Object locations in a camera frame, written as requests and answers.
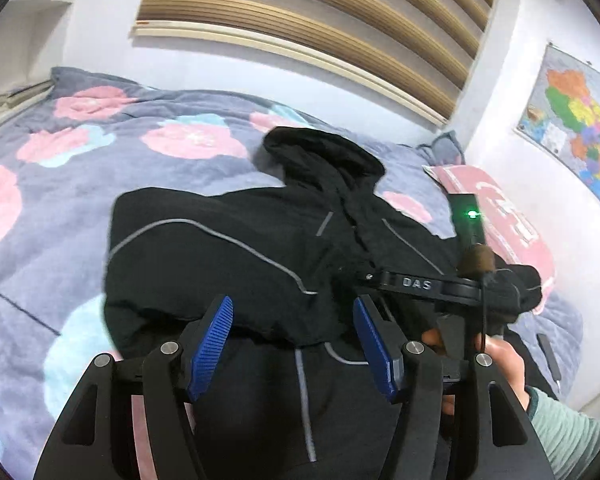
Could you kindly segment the person's right hand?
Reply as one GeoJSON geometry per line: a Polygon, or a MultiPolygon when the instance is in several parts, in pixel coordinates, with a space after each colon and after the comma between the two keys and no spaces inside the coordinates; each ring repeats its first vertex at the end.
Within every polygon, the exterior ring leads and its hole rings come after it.
{"type": "MultiPolygon", "coordinates": [[[[437,328],[432,328],[422,333],[422,342],[434,349],[437,354],[445,354],[445,346],[437,328]]],[[[492,358],[500,372],[506,378],[517,397],[522,409],[528,410],[530,396],[526,390],[526,378],[524,373],[524,359],[517,353],[514,347],[503,339],[493,338],[479,334],[476,336],[476,346],[480,350],[484,342],[484,351],[492,358]]],[[[454,415],[455,396],[444,396],[442,401],[442,412],[454,415]]]]}

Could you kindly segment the light green sleeve forearm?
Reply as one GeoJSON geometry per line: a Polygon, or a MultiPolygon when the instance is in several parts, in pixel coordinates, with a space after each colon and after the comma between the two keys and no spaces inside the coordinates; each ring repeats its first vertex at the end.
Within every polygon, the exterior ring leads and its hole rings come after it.
{"type": "Polygon", "coordinates": [[[555,478],[580,479],[600,452],[600,419],[568,408],[537,388],[527,387],[526,393],[527,413],[555,478]]]}

